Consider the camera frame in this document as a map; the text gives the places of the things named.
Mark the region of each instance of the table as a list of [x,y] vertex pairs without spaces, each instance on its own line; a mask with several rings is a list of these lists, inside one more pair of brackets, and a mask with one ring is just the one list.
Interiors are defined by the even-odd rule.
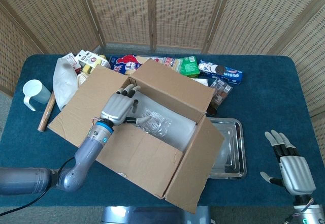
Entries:
[[[63,55],[33,55],[23,68],[8,120],[0,141],[1,167],[46,167],[57,169],[72,157],[76,147],[54,132],[37,131],[46,105],[34,102],[36,112],[23,104],[22,87],[39,79],[51,91],[56,60]],[[189,55],[162,55],[185,57]],[[291,205],[294,198],[284,188],[266,183],[260,171],[280,177],[273,149],[264,131],[283,132],[309,163],[317,190],[313,196],[325,204],[325,170],[293,61],[285,56],[196,55],[197,59],[243,71],[243,81],[218,110],[219,117],[238,119],[243,125],[247,176],[242,180],[208,179],[199,205]],[[54,107],[49,121],[59,113]],[[36,195],[0,197],[0,206],[20,206]],[[169,206],[96,162],[84,186],[75,193],[58,189],[35,206]]]

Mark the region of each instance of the green box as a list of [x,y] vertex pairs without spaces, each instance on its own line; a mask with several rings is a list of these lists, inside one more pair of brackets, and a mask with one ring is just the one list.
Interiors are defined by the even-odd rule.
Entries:
[[197,59],[195,56],[189,56],[176,59],[180,63],[179,73],[190,78],[196,78],[200,74]]

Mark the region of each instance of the stainless steel tray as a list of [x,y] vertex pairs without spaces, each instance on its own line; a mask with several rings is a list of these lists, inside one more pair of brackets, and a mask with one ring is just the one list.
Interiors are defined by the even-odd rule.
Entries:
[[209,117],[224,141],[209,178],[241,179],[246,176],[246,157],[241,123],[232,118]]

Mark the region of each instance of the floor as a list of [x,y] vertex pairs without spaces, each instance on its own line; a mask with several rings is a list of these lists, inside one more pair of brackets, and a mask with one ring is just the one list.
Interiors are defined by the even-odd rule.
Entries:
[[[292,210],[293,207],[212,207],[211,217],[216,224],[280,224]],[[102,211],[103,207],[28,207],[0,217],[0,224],[100,224]]]
[[[99,54],[198,54],[198,50],[158,47],[155,53],[148,46],[108,44],[95,50]],[[5,126],[11,98],[0,93],[0,137]],[[0,208],[0,213],[11,208]],[[28,207],[24,210],[0,217],[3,223],[81,224],[100,223],[102,207]],[[292,212],[288,207],[212,207],[212,218],[216,223],[255,224],[282,223]]]

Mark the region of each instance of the robotic arm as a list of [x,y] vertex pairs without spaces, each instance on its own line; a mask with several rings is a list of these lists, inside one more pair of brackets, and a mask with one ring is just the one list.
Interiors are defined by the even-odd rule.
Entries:
[[0,195],[45,193],[51,187],[68,192],[81,188],[89,168],[114,132],[113,127],[124,122],[138,123],[150,119],[127,117],[132,108],[136,109],[138,101],[132,97],[139,89],[139,86],[134,87],[130,84],[125,89],[119,89],[109,98],[102,110],[101,117],[93,124],[87,137],[75,153],[76,163],[73,168],[63,169],[68,161],[58,170],[0,168]]
[[283,133],[272,130],[265,132],[279,162],[282,179],[270,177],[260,172],[266,182],[285,187],[295,197],[294,210],[283,224],[297,221],[301,224],[325,224],[325,216],[321,205],[311,197],[316,186],[311,176],[306,159],[299,155],[289,139]]

